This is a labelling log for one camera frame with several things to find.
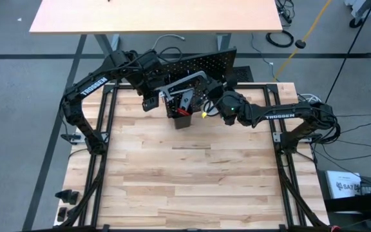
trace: pen holder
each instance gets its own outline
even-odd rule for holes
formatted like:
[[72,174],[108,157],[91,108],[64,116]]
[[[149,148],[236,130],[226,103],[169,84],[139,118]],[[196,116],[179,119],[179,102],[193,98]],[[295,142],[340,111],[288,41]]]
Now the pen holder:
[[176,130],[187,128],[191,126],[191,116],[193,116],[193,110],[191,107],[188,108],[187,112],[190,114],[188,116],[183,115],[175,115],[173,116],[174,119],[174,127]]

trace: black metal frame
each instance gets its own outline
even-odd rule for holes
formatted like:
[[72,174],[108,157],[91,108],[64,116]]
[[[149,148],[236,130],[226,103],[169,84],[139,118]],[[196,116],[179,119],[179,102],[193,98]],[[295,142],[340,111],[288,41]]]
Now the black metal frame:
[[[104,117],[105,106],[106,106],[106,99],[107,99],[108,94],[111,92],[111,90],[113,90],[112,91],[112,97],[111,97],[111,105],[110,105],[110,110],[109,110],[109,117],[108,117],[106,131],[105,131],[106,133],[108,133],[108,135],[111,135],[111,125],[113,123],[113,115],[114,115],[114,112],[115,112],[115,103],[116,103],[116,100],[117,100],[117,92],[118,92],[119,89],[121,89],[121,90],[132,90],[133,88],[129,84],[115,84],[115,85],[107,84],[107,85],[104,86],[104,89],[103,89],[101,105],[100,105],[100,110],[99,110],[99,118],[98,118],[98,121],[97,121],[97,129],[101,129],[102,121],[103,121],[103,117]],[[277,84],[242,84],[242,85],[238,85],[236,87],[236,89],[237,90],[238,89],[263,90],[266,106],[272,106],[270,93],[273,94],[273,97],[275,99],[275,104],[276,105],[280,104],[280,96],[278,94]],[[269,124],[270,124],[271,134],[277,132],[276,125],[275,125],[274,121],[269,121]],[[285,122],[284,122],[283,119],[279,120],[279,125],[280,125],[280,128],[281,128],[281,132],[286,131],[286,126],[285,126]],[[276,164],[278,166],[278,169],[281,170],[281,169],[283,169],[283,162],[281,160],[282,154],[278,151],[278,142],[275,142],[273,140],[273,145],[274,145],[274,154],[276,156]],[[107,161],[107,153],[108,152],[105,152],[105,154],[101,157],[101,161],[100,161],[101,164],[103,165],[104,169],[105,169],[105,165],[106,165],[106,161]],[[293,159],[292,159],[291,154],[287,155],[287,162],[288,162],[288,167],[289,167],[290,179],[292,181],[294,189],[298,192],[299,187],[298,187],[298,182],[297,182],[297,178],[296,178],[296,171],[294,169],[294,163],[293,163]],[[88,166],[88,174],[87,174],[87,178],[86,178],[85,191],[87,191],[87,189],[89,189],[90,186],[91,186],[91,182],[92,182],[92,179],[93,179],[94,168],[95,168],[95,163],[96,163],[96,156],[91,156],[90,164]],[[290,201],[289,201],[289,194],[287,193],[287,187],[283,184],[280,172],[279,172],[279,179],[280,179],[281,196],[283,198],[285,214],[286,214],[286,217],[287,217],[287,225],[288,226],[293,226],[294,222],[293,222],[293,217],[292,217],[291,205],[290,205]],[[100,200],[101,200],[102,182],[103,182],[103,179],[101,179],[100,185],[96,189],[97,192],[96,192],[96,195],[95,195],[94,208],[93,208],[93,213],[92,213],[92,216],[91,216],[91,223],[90,223],[90,226],[92,226],[92,227],[97,227],[97,218],[98,218],[98,214],[99,214],[99,206],[100,206]],[[298,203],[296,203],[296,207],[297,207],[297,211],[298,211],[298,215],[299,215],[300,225],[301,226],[306,226],[305,215],[302,212],[302,210],[300,209]],[[79,217],[78,226],[85,225],[86,208],[87,208],[87,206],[84,207],[84,209],[83,209],[83,211],[82,211],[82,213]],[[188,231],[188,230],[170,230],[170,229],[167,229],[167,230],[152,230],[152,229],[124,230],[124,229],[110,229],[108,231],[118,231],[118,232],[125,232],[125,231],[130,231],[130,232],[133,232],[133,231],[142,231],[142,232],[164,231],[164,232],[170,232],[170,231],[176,231],[177,232],[177,231]],[[233,231],[233,230],[220,229],[219,231],[229,232],[229,231]],[[238,230],[238,231],[272,232],[272,231],[282,231],[282,228],[280,228],[280,229],[250,229],[250,230]]]

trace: desk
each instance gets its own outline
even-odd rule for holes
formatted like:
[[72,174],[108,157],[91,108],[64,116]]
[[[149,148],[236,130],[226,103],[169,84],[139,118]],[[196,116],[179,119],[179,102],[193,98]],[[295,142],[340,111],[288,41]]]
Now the desk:
[[32,34],[95,34],[105,54],[104,34],[220,33],[219,49],[229,47],[231,32],[280,32],[274,0],[43,0]]
[[[293,83],[277,85],[281,104],[297,102]],[[265,105],[263,90],[237,91],[249,102]],[[97,123],[101,97],[98,90],[83,102],[91,125]],[[268,122],[255,129],[238,123],[226,126],[218,117],[202,119],[195,113],[191,127],[175,130],[162,102],[149,112],[142,110],[141,103],[135,91],[118,90],[98,227],[278,229],[286,224]],[[301,120],[285,122],[292,130]],[[311,155],[306,144],[298,150]],[[63,189],[84,191],[89,159],[87,151],[70,158]],[[299,155],[293,159],[302,197],[328,224],[315,165]],[[60,202],[59,207],[73,206]],[[298,223],[294,204],[292,215]]]

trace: wooden tabletop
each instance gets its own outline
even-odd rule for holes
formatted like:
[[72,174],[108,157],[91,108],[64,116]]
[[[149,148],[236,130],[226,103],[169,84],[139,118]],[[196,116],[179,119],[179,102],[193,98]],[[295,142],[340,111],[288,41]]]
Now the wooden tabletop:
[[[277,85],[282,104],[297,102],[294,84]],[[237,91],[249,102],[265,105],[262,90]],[[93,126],[101,92],[83,102]],[[286,224],[268,122],[255,129],[226,126],[220,118],[202,119],[195,113],[191,127],[175,130],[164,107],[144,112],[141,103],[136,91],[118,90],[98,227],[277,229]],[[288,130],[300,123],[286,120]],[[306,144],[298,150],[311,156]],[[299,155],[293,159],[301,196],[328,223],[315,165]],[[89,160],[87,151],[70,158],[63,189],[83,193]],[[73,206],[60,202],[59,207]],[[292,214],[298,222],[294,203]]]
[[274,0],[43,0],[31,33],[279,32]]

